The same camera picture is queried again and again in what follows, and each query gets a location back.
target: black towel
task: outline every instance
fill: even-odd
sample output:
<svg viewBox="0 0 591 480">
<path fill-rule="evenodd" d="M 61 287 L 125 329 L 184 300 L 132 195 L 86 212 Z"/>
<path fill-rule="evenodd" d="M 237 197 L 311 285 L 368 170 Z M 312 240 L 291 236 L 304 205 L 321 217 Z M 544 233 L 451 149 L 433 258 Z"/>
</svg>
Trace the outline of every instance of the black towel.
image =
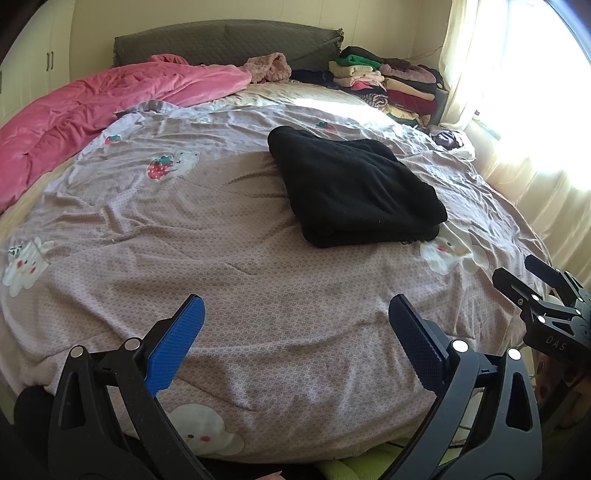
<svg viewBox="0 0 591 480">
<path fill-rule="evenodd" d="M 398 80 L 399 82 L 405 83 L 409 87 L 413 87 L 417 89 L 419 92 L 424 93 L 432 93 L 435 95 L 437 91 L 437 83 L 423 83 L 423 82 L 415 82 L 414 80 L 405 80 L 400 77 L 396 77 L 396 75 L 384 75 L 386 78 L 391 78 L 394 80 Z"/>
<path fill-rule="evenodd" d="M 339 86 L 335 83 L 334 78 L 328 70 L 292 70 L 290 76 L 291 80 L 336 90 Z"/>
<path fill-rule="evenodd" d="M 378 141 L 277 127 L 267 142 L 291 210 L 316 247 L 431 240 L 447 220 L 435 189 Z"/>
<path fill-rule="evenodd" d="M 423 67 L 425 70 L 430 71 L 433 74 L 433 76 L 435 77 L 435 83 L 437 84 L 437 86 L 439 88 L 444 88 L 443 77 L 441 76 L 441 73 L 439 73 L 439 70 L 432 69 L 431 67 L 427 67 L 426 65 L 422 65 L 422 64 L 419 64 L 418 66 Z"/>
</svg>

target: green folded shirt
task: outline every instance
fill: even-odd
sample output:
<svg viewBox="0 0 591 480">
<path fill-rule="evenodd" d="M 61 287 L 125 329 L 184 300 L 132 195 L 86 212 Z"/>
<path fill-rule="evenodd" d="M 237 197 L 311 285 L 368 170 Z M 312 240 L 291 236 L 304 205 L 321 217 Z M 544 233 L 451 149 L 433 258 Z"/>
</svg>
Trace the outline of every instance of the green folded shirt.
<svg viewBox="0 0 591 480">
<path fill-rule="evenodd" d="M 349 55 L 344 59 L 336 59 L 336 63 L 343 67 L 350 67 L 351 65 L 368 65 L 374 70 L 379 70 L 379 63 L 377 61 L 366 59 L 359 55 Z"/>
</svg>

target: cream wall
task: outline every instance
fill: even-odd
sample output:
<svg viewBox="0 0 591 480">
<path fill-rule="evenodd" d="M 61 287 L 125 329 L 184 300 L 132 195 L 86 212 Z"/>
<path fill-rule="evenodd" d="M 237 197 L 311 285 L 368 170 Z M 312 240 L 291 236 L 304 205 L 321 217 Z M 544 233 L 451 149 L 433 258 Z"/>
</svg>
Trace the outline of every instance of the cream wall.
<svg viewBox="0 0 591 480">
<path fill-rule="evenodd" d="M 435 51 L 421 59 L 413 60 L 413 63 L 422 63 L 435 69 L 439 67 L 440 47 L 447 33 L 451 8 L 452 0 L 421 0 L 411 57 Z"/>
<path fill-rule="evenodd" d="M 451 0 L 77 0 L 70 74 L 76 80 L 111 67 L 113 39 L 120 35 L 222 18 L 343 28 L 343 46 L 357 45 L 379 56 L 406 58 L 443 42 L 440 37 L 441 32 L 445 36 L 450 3 Z"/>
</svg>

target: blue gripper pad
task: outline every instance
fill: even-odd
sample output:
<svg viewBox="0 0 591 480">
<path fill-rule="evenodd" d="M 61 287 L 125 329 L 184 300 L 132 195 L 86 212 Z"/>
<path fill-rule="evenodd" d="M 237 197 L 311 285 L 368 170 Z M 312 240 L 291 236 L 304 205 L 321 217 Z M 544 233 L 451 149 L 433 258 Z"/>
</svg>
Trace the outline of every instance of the blue gripper pad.
<svg viewBox="0 0 591 480">
<path fill-rule="evenodd" d="M 449 343 L 442 345 L 446 335 L 435 323 L 423 320 L 402 294 L 390 301 L 388 318 L 423 387 L 443 394 L 449 363 Z"/>
<path fill-rule="evenodd" d="M 148 358 L 146 386 L 153 397 L 168 388 L 205 321 L 201 297 L 192 295 L 174 314 L 173 324 Z"/>
</svg>

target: sunlight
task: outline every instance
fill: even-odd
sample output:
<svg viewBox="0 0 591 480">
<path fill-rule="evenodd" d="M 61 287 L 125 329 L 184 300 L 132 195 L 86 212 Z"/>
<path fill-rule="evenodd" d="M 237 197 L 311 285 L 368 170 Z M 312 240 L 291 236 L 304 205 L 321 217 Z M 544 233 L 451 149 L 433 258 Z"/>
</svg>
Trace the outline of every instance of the sunlight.
<svg viewBox="0 0 591 480">
<path fill-rule="evenodd" d="M 388 115 L 370 107 L 369 105 L 354 105 L 350 103 L 316 100 L 313 98 L 294 99 L 294 104 L 308 108 L 316 108 L 323 112 L 332 113 L 333 115 L 352 118 L 360 124 L 388 126 L 396 123 Z"/>
<path fill-rule="evenodd" d="M 591 188 L 582 126 L 589 85 L 591 64 L 554 10 L 543 0 L 512 0 L 503 59 L 480 109 L 501 135 L 500 159 L 529 157 L 540 171 L 566 170 L 577 188 Z"/>
</svg>

